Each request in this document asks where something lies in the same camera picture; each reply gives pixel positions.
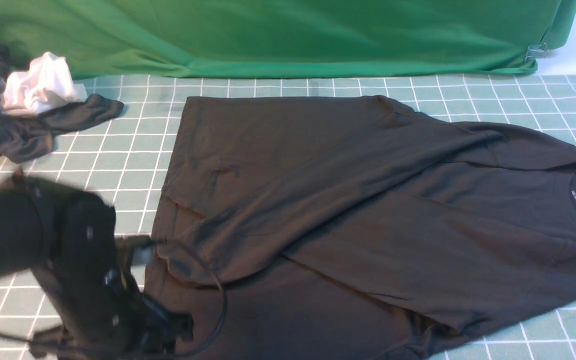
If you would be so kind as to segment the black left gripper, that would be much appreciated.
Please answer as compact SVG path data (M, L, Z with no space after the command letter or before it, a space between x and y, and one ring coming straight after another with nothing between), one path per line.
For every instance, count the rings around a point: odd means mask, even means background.
M114 208L90 193L68 197L57 213L57 240L31 271L61 324L32 334L36 360L167 357L179 340L194 339L190 313L167 310L119 269L115 218Z

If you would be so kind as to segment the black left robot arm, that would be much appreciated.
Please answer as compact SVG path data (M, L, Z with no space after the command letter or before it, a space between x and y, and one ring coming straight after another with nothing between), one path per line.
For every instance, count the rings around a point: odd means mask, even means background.
M167 310L131 273L156 242L117 237L116 223L115 208L84 189L22 171L0 184L0 278L31 271L61 319L30 338L35 358L167 359L194 340L192 315Z

